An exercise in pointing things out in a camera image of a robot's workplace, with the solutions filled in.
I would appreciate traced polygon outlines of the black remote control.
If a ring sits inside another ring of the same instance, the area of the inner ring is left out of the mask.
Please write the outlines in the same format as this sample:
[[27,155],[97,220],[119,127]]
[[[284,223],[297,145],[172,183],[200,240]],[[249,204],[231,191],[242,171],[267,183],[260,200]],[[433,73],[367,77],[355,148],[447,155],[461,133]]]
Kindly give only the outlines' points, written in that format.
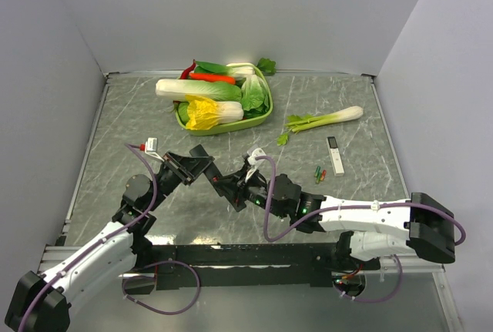
[[203,173],[220,197],[225,198],[237,212],[242,210],[242,208],[238,206],[240,203],[240,199],[238,197],[238,177],[234,174],[223,176],[215,163],[209,164]]

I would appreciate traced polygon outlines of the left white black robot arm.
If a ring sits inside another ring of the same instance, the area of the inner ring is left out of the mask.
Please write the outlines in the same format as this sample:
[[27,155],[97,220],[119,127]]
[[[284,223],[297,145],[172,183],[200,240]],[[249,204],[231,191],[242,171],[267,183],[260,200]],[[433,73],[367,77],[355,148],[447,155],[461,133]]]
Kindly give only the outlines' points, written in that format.
[[126,183],[119,209],[85,245],[57,265],[29,271],[18,281],[5,315],[13,331],[66,331],[71,319],[108,283],[152,263],[146,234],[156,221],[151,212],[174,189],[189,185],[213,164],[213,157],[159,156],[158,172],[136,174]]

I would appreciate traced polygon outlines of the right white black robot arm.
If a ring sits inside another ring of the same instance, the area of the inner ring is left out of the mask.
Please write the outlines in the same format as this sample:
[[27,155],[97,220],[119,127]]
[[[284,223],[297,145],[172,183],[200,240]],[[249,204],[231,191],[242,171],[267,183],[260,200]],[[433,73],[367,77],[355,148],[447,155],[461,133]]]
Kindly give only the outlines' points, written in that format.
[[408,199],[381,202],[343,200],[304,192],[285,174],[268,182],[249,168],[214,183],[224,197],[241,211],[248,202],[264,209],[265,219],[287,218],[290,225],[271,236],[276,242],[293,230],[302,233],[340,232],[337,262],[354,269],[360,262],[390,255],[415,255],[432,263],[455,261],[455,234],[459,225],[454,214],[426,193],[412,193]]

